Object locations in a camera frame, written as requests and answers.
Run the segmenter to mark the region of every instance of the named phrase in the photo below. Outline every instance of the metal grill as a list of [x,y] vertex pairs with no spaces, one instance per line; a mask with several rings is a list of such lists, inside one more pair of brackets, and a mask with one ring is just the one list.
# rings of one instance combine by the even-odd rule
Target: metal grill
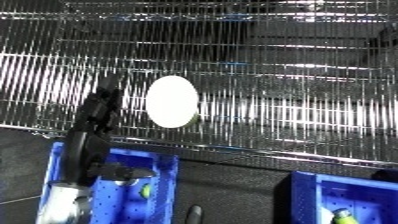
[[[102,77],[129,75],[115,141],[360,166],[398,161],[394,0],[0,3],[0,125],[63,135]],[[199,121],[145,111],[167,75]]]

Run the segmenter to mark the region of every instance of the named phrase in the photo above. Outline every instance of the wire rack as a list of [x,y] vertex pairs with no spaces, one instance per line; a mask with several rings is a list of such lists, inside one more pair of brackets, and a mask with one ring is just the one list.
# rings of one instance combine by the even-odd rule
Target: wire rack
[[[0,126],[63,135],[98,81],[128,74],[114,141],[396,166],[398,2],[97,0],[0,3]],[[156,79],[200,93],[164,129]]]

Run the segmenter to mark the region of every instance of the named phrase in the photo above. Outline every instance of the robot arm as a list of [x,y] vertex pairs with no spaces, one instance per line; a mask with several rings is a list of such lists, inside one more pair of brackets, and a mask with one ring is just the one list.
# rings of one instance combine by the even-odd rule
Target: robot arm
[[122,91],[120,77],[109,75],[80,107],[68,131],[60,162],[60,179],[50,183],[47,202],[36,224],[87,224],[91,218],[91,187],[99,176],[105,180],[129,181],[153,177],[145,168],[105,163],[110,153],[110,132],[119,117]]

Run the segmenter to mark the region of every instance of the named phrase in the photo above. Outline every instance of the blue plastic tray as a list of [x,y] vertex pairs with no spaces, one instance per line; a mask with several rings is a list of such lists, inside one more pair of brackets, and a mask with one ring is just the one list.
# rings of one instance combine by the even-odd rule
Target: blue plastic tray
[[398,224],[398,184],[294,172],[292,223],[321,223],[321,208],[347,208],[360,224]]
[[[58,179],[63,143],[53,145],[48,164],[40,208],[48,198],[48,182]],[[125,149],[112,149],[109,162],[120,162],[132,167],[147,167],[157,177],[140,179],[132,186],[119,186],[113,181],[98,179],[93,186],[92,224],[169,224],[173,214],[174,192],[178,172],[176,156],[159,155]],[[140,195],[145,184],[151,186],[148,199]]]

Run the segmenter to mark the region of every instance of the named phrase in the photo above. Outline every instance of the black floor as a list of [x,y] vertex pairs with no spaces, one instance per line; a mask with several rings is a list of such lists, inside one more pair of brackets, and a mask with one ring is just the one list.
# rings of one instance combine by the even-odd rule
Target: black floor
[[[51,143],[52,140],[40,136],[0,129],[0,223],[34,223]],[[277,162],[278,166],[275,160],[264,159],[262,165],[248,167],[207,165],[203,161],[183,159],[173,223],[184,223],[186,212],[193,204],[204,208],[205,224],[289,223],[291,170],[357,177],[367,177],[371,172],[331,165]]]

